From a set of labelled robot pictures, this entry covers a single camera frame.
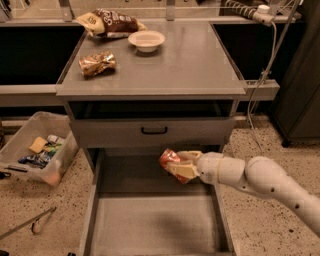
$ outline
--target box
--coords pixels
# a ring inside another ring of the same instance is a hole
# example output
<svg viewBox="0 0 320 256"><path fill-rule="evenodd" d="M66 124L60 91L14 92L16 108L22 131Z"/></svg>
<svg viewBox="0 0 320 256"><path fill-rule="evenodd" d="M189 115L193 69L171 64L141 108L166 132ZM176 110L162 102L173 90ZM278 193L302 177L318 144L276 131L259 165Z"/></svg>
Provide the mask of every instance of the box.
<svg viewBox="0 0 320 256"><path fill-rule="evenodd" d="M54 134L65 139L45 168L19 164L18 159L33 155L29 149L37 137L47 139ZM35 113L0 151L0 170L11 172L23 180L33 179L57 186L78 150L66 115Z"/></svg>

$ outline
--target black cabinet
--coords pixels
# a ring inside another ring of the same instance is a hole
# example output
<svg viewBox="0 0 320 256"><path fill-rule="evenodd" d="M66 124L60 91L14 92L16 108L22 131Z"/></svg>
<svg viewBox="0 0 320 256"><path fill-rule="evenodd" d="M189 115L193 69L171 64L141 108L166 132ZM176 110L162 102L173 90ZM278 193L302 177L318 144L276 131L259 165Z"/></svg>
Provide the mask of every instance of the black cabinet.
<svg viewBox="0 0 320 256"><path fill-rule="evenodd" d="M272 106L283 146L320 139L320 3L306 3L307 29Z"/></svg>

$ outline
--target gray countertop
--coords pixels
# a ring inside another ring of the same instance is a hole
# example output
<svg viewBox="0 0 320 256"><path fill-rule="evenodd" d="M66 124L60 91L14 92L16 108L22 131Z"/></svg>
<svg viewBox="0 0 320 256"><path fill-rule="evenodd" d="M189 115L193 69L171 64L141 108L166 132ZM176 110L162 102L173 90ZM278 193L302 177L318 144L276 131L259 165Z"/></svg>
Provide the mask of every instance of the gray countertop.
<svg viewBox="0 0 320 256"><path fill-rule="evenodd" d="M127 38L110 40L86 36L58 96L127 98L237 99L245 81L234 72L208 21L146 20L149 30L163 33L164 44L153 53L140 53ZM109 50L116 58L114 73L85 79L80 57Z"/></svg>

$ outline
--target speckled floor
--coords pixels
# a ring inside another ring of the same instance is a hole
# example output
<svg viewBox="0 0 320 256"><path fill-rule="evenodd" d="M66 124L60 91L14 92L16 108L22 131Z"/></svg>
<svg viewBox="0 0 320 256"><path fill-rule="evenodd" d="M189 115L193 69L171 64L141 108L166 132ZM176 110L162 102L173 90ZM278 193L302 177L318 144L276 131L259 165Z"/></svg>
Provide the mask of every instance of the speckled floor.
<svg viewBox="0 0 320 256"><path fill-rule="evenodd" d="M237 121L224 153L249 160L264 155L276 160L304 188L320 197L320 142L281 146L282 138L267 117L255 118L260 151L247 122ZM0 240L10 256L67 256L78 252L92 172L82 150L59 186L15 177L0 180L0 233L56 206L40 220L41 232L30 226ZM261 200L220 185L224 209L238 256L320 255L320 239L298 217L275 200Z"/></svg>

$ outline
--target small white bowl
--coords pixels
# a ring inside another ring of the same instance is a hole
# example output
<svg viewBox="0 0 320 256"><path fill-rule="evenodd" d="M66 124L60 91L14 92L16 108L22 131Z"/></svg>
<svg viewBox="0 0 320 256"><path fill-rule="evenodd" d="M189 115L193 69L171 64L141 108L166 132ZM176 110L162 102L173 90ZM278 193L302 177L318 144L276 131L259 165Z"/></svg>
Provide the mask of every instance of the small white bowl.
<svg viewBox="0 0 320 256"><path fill-rule="evenodd" d="M140 52L153 52L163 44L165 36L157 31L143 30L132 33L128 40L135 45Z"/></svg>

